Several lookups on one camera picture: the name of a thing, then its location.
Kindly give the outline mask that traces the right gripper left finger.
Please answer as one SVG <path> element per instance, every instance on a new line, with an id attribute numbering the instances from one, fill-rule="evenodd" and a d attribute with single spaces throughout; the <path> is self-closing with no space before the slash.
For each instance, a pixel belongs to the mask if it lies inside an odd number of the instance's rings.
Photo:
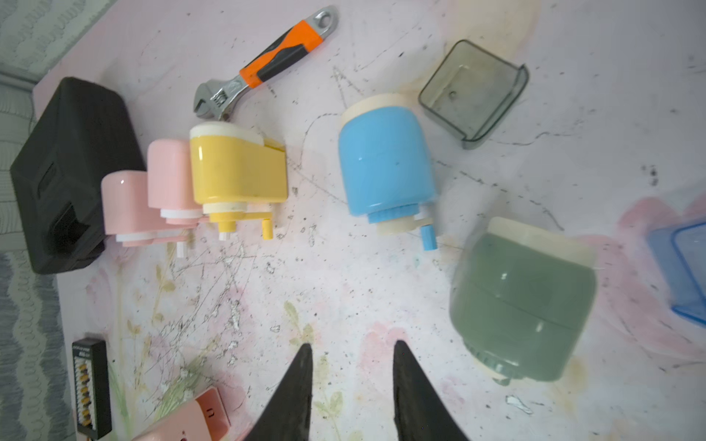
<path id="1" fill-rule="evenodd" d="M 310 437 L 314 359 L 310 344 L 303 344 L 255 425 L 251 440 L 299 440 Z"/>

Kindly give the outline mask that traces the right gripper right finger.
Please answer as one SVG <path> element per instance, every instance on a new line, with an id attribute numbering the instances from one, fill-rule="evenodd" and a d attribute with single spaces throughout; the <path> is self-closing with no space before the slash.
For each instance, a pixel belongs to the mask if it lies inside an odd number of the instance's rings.
<path id="1" fill-rule="evenodd" d="M 469 440 L 403 340 L 393 351 L 393 402 L 399 440 Z"/>

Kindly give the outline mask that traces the blue pencil sharpener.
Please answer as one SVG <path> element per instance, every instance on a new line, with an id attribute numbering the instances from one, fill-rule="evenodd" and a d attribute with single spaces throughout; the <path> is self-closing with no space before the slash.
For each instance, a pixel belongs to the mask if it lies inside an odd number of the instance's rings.
<path id="1" fill-rule="evenodd" d="M 426 251 L 438 248 L 434 220 L 420 215 L 438 196 L 430 154 L 406 97 L 382 94 L 348 108 L 338 154 L 351 215 L 380 234 L 417 230 Z"/>

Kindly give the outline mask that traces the blue transparent tray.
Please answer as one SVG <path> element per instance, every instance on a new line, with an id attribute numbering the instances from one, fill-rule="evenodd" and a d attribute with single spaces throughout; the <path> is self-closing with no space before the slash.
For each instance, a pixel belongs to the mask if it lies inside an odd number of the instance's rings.
<path id="1" fill-rule="evenodd" d="M 676 315 L 705 326 L 705 219 L 656 229 L 647 242 Z"/>

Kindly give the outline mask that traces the grey transparent tray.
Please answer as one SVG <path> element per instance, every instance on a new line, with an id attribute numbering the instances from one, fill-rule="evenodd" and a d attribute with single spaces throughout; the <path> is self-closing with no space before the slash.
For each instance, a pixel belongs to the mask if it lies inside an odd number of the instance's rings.
<path id="1" fill-rule="evenodd" d="M 418 95 L 419 105 L 465 150 L 489 138 L 518 102 L 530 81 L 516 65 L 470 42 L 459 40 Z"/>

